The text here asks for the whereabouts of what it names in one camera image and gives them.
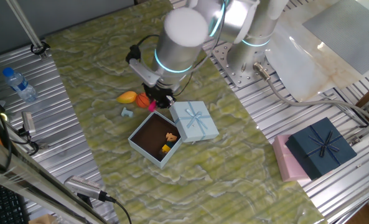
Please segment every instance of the dark blue gift box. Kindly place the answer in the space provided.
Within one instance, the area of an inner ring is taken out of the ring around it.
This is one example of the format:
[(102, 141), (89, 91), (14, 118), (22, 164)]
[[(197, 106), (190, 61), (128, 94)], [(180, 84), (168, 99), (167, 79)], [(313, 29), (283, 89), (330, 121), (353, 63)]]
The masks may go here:
[(357, 156), (328, 118), (293, 134), (285, 144), (312, 180)]

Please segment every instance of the water bottle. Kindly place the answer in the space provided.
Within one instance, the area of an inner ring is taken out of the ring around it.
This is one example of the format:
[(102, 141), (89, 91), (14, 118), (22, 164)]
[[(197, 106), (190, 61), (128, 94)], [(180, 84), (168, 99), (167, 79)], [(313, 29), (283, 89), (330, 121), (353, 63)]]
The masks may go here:
[(28, 81), (21, 73), (15, 72), (12, 68), (5, 68), (3, 75), (6, 83), (17, 92), (21, 99), (27, 103), (36, 100), (37, 95), (34, 87), (28, 84)]

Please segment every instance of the pink gift box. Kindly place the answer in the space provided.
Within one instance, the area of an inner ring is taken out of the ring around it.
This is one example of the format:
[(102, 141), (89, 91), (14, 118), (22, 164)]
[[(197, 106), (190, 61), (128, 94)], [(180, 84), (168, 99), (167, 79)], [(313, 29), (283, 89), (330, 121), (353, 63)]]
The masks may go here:
[(285, 142), (288, 141), (290, 136), (290, 134), (276, 136), (273, 142), (274, 153), (276, 154), (281, 177), (284, 182), (308, 179), (309, 176), (304, 172), (301, 165), (285, 145)]

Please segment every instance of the orange ball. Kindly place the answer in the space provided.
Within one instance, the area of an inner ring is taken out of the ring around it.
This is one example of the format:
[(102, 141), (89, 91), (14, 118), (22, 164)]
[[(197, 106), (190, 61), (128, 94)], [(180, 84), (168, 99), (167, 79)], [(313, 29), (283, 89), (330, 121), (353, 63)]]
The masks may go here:
[(149, 106), (149, 98), (146, 93), (140, 93), (137, 95), (136, 103), (141, 108), (147, 108)]

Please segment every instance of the black keyboard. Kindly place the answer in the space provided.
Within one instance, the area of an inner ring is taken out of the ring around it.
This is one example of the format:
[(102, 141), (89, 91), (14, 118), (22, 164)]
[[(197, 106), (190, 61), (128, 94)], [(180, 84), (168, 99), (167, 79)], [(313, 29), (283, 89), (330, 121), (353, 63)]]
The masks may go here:
[(28, 224), (24, 199), (0, 186), (0, 224)]

